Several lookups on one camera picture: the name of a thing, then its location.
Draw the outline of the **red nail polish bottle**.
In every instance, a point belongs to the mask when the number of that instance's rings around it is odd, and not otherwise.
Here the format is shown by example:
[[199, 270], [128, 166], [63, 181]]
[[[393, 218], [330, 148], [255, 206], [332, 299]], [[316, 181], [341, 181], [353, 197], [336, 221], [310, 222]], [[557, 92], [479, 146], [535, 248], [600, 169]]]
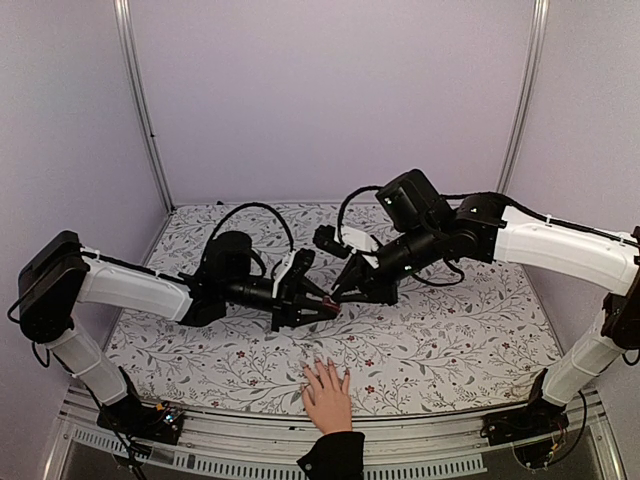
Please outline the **red nail polish bottle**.
[[341, 306], [338, 303], [335, 303], [329, 296], [325, 296], [322, 300], [323, 306], [332, 311], [335, 314], [339, 314], [341, 311]]

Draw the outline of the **black sleeved forearm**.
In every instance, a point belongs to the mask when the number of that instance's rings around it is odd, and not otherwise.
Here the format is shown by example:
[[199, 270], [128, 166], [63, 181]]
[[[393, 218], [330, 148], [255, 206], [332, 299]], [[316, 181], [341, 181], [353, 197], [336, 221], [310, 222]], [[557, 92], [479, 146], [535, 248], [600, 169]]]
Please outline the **black sleeved forearm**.
[[297, 465], [311, 480], [362, 480], [365, 435], [337, 432], [322, 436]]

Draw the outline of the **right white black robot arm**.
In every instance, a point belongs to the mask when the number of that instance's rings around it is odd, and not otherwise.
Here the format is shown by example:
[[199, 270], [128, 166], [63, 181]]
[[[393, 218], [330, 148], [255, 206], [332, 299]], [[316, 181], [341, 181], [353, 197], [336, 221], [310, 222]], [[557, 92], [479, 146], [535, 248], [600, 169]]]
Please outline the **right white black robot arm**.
[[348, 260], [335, 281], [334, 302], [393, 305], [400, 280], [441, 261], [517, 263], [604, 288], [592, 327], [561, 360], [536, 377], [517, 427], [537, 436], [556, 410], [611, 363], [639, 347], [639, 234], [611, 233], [536, 213], [496, 192], [442, 195], [413, 169], [372, 187], [399, 237], [379, 245], [371, 235], [337, 224], [338, 256]]

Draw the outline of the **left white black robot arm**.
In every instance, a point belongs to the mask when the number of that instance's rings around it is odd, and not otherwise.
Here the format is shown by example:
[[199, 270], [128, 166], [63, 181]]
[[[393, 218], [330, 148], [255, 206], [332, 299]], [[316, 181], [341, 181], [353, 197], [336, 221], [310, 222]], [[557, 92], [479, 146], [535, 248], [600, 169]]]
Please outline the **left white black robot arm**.
[[192, 274], [175, 277], [104, 256], [63, 231], [19, 275], [17, 301], [7, 316], [34, 344], [45, 346], [71, 374], [110, 406], [111, 419], [128, 434], [148, 426], [125, 374], [73, 320], [78, 303], [96, 303], [150, 313], [189, 327], [205, 327], [227, 314], [230, 304], [268, 312], [271, 328], [295, 328], [333, 319], [338, 304], [306, 274], [314, 251], [293, 249], [279, 273], [254, 275], [263, 262], [251, 238], [239, 231], [210, 239]]

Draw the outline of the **person's hand with painted nails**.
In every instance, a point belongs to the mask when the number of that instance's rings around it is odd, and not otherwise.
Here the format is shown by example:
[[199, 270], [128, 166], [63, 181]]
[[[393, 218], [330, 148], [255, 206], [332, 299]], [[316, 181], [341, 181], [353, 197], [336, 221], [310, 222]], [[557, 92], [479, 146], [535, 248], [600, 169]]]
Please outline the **person's hand with painted nails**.
[[307, 385], [301, 389], [304, 409], [323, 435], [353, 431], [349, 370], [340, 377], [332, 360], [303, 367]]

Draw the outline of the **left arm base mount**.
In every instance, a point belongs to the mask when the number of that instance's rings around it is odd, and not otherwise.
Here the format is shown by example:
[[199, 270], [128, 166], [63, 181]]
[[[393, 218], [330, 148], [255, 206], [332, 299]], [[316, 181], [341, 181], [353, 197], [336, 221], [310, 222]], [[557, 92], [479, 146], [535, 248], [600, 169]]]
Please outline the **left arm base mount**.
[[97, 425], [134, 438], [177, 445], [184, 420], [184, 410], [167, 402], [147, 406], [135, 397], [126, 397], [112, 405], [103, 404]]

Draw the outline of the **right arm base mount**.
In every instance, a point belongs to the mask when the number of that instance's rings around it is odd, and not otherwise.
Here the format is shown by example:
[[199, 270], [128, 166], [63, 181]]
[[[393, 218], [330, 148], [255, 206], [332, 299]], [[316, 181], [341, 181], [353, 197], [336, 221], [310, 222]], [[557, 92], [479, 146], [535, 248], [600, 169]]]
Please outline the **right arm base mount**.
[[569, 421], [564, 407], [545, 401], [486, 414], [480, 437], [490, 446], [511, 444], [520, 465], [530, 470], [546, 468], [563, 445]]

